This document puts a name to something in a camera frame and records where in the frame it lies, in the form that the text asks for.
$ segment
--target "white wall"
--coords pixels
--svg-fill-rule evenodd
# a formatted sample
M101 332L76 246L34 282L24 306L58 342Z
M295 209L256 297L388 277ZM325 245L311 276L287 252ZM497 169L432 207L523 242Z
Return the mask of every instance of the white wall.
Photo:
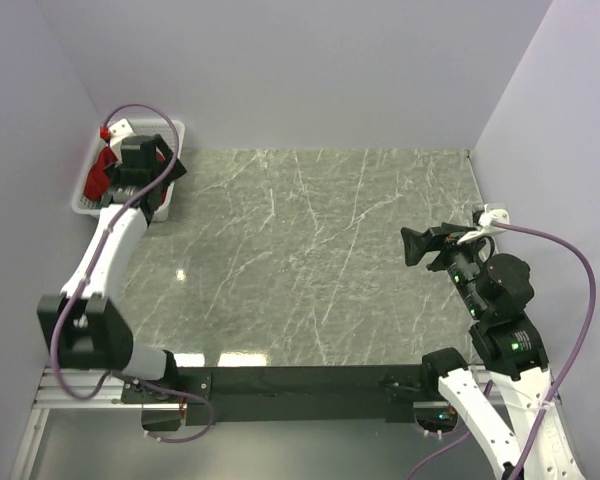
M69 198L96 126L37 6L0 0L0 479L47 360L38 299L58 291L94 230Z
M38 3L101 115L160 105L202 147L471 148L550 0Z
M598 280L594 324L561 389L587 478L600 479L600 0L554 0L475 151L483 196L512 221L563 236ZM585 273L561 247L519 234L501 247L527 260L530 316L562 367L587 301Z

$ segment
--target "cable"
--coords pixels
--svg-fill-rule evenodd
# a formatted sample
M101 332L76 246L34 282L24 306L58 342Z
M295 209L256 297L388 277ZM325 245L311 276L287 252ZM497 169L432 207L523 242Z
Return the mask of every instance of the cable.
M493 386L493 381L489 380L487 382L487 385L484 387L484 396L485 397L488 397L489 394L491 393L491 387L492 386ZM448 452L452 448L457 447L458 445L460 445L462 442L464 442L470 436L471 436L471 432L468 431L467 433L465 433L464 435L462 435L457 440L451 442L449 445L445 445L440 450L438 450L438 451L432 453L431 455L429 455L428 457L422 459L420 461L420 463L418 463L415 467L413 467L411 469L411 471L409 472L409 475L407 475L406 480L411 480L413 478L413 476L418 472L418 470L420 470L422 467L424 467L427 463L429 463L433 459L439 457L443 453Z
M576 343L573 346L573 350L571 350L571 353L569 354L569 358L567 358L564 367L562 367L562 370L560 370L560 373L556 377L555 381L553 382L553 385L551 385L549 391L547 392L547 395L544 398L544 402L551 402L555 397L558 389L560 388L560 385L569 373L569 370L571 370L571 367L576 361L576 358L580 353L580 349L584 344L584 340L587 337L587 333L589 332L589 327L591 326L591 321L593 319L593 311L596 306L596 277L593 273L593 269L591 268L591 264L587 260L587 257L585 257L584 254L580 250L578 250L578 248L576 248L574 245L570 244L566 240L556 237L555 235L551 235L550 233L541 232L539 230L533 230L531 228L517 227L515 225L507 225L500 222L493 222L492 225L494 227L503 228L505 230L511 230L513 232L526 233L528 235L534 235L536 237L545 238L559 245L562 245L563 247L570 250L576 257L578 257L578 260L580 260L585 271L587 272L587 278L589 280L589 304L587 306L587 313L584 317L584 322L582 323L582 328L580 329L578 339L576 340ZM538 415L536 416L536 419L533 422L533 426L531 427L531 430L529 432L527 443L525 443L524 448L522 449L520 459L518 460L518 463L511 472L509 480L516 480L518 478L518 475L520 474L524 463L526 462L527 458L529 457L529 454L531 453L533 443L535 442L536 437L538 436L538 432L540 431L540 424L542 423L542 420L544 419L546 414L547 411L545 409L541 409L538 412Z
M161 110L159 110L157 108L150 107L149 105L144 105L141 103L128 103L125 105L121 105L118 108L116 108L115 110L113 110L113 112L111 112L105 118L104 122L102 122L102 125L106 128L116 113L118 113L121 110L124 110L126 108L129 108L129 107L146 108L147 110L151 110L156 115L162 117L162 119L165 122L167 122L167 125L169 125L169 128L173 132L174 153L171 157L171 160L169 161L166 168L164 169L164 171L160 175L158 175L151 183L146 185L139 192L137 192L135 195L133 195L129 200L127 200L122 205L122 208L120 208L120 210L118 210L116 212L116 214L111 218L111 221L107 225L107 228L102 232L102 236L100 237L100 240L98 241L98 244L93 252L93 257L91 258L91 260L89 261L89 264L87 265L87 268L85 269L84 277L78 282L75 292L72 293L71 297L69 298L69 301L67 302L65 307L60 312L60 315L58 316L58 321L56 322L55 328L53 329L53 334L51 336L51 345L49 347L49 350L51 353L51 368L53 369L53 374L54 374L56 380L58 381L58 384L67 393L67 395L69 395L75 399L78 399L78 400L89 400L89 399L95 397L98 394L98 392L100 392L100 390L102 389L102 385L104 384L104 381L107 378L107 376L110 374L110 372L105 372L102 375L102 377L100 377L100 379L98 380L98 383L96 384L96 387L93 389L93 391L87 395L81 395L81 394L77 393L75 390L73 390L73 388L71 388L71 386L66 382L66 380L62 374L62 370L60 369L60 361L58 358L58 347L59 347L59 343L60 343L60 333L62 331L62 327L64 326L65 322L67 321L69 312L71 312L71 309L74 307L74 305L76 304L76 302L78 301L78 299L80 298L82 293L84 292L85 287L89 284L89 279L91 277L91 274L95 270L98 260L100 259L100 256L102 255L104 247L107 243L107 239L109 238L109 235L113 231L113 227L116 225L118 220L120 220L120 218L124 215L124 213L127 210L129 210L129 208L131 208L133 205L135 205L144 195L146 195L151 190L153 190L155 187L160 185L164 181L164 179L167 178L169 173L171 173L171 170L173 170L173 167L176 165L176 162L178 160L178 152L180 151L180 136L178 135L178 130L176 129L176 126L174 125L174 123L171 121L171 119L169 118L168 115L166 115L165 113L163 113ZM204 435L211 429L211 426L214 424L215 413L214 413L211 403L209 403L206 399L199 397L197 395L191 394L191 393L178 392L175 390L162 388L162 387L153 385L151 383L144 382L143 380L139 380L139 382L142 385L144 385L146 388L149 388L151 390L154 390L154 391L157 391L160 393L164 393L164 394L169 394L169 395L177 395L178 397L185 397L185 398L188 398L195 402L202 403L209 410L209 422L208 422L207 426L205 428L203 428L197 434L192 435L191 437L187 437L187 438L183 438L183 439L163 439L162 437L159 437L158 435L156 435L154 433L149 433L149 435L152 438L155 438L158 441L164 441L165 443L184 443L184 442L188 442L190 440L195 440L196 438L200 438L202 435Z

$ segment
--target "floor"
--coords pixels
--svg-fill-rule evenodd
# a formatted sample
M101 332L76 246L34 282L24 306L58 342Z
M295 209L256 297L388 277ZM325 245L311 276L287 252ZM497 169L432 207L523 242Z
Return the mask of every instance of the floor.
M135 251L119 307L139 341L192 364L476 359L448 278L407 269L400 228L467 224L480 205L461 150L185 154L169 220Z

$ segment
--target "white plastic bin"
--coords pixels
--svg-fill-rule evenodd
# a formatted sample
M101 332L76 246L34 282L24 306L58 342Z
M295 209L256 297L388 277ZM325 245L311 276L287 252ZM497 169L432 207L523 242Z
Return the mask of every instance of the white plastic bin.
M162 138L164 138L169 147L172 150L175 150L175 139L173 138L173 132L169 128L169 125L164 122L164 120L159 118L129 118L128 120L135 133L139 135L155 135L156 133L159 133L162 135ZM176 130L178 130L178 136L180 137L180 147L176 152L176 155L178 158L180 158L180 154L182 153L182 141L184 139L184 123L179 120L173 120L173 124L176 126ZM96 202L93 202L84 196L84 185L87 181L89 170L98 158L98 154L100 153L100 150L102 150L103 146L104 144L100 139L99 132L96 131L94 134L94 139L91 142L89 152L84 159L84 166L80 172L80 179L76 184L76 189L73 192L73 197L71 198L71 208L74 212L82 215L91 215L95 218L100 216L100 208ZM172 182L171 185L169 185L164 202L162 202L162 205L160 205L153 214L152 221L164 222L169 216L169 205L171 204L171 197L173 196L173 187L175 183L176 182Z

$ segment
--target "marble tabletop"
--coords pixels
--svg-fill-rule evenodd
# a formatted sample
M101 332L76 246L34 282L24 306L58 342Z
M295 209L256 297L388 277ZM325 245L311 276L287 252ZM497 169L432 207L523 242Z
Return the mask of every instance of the marble tabletop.
M183 155L169 219L118 300L136 338L192 365L419 363L471 318L443 273L406 268L400 228L467 224L462 150L207 150Z

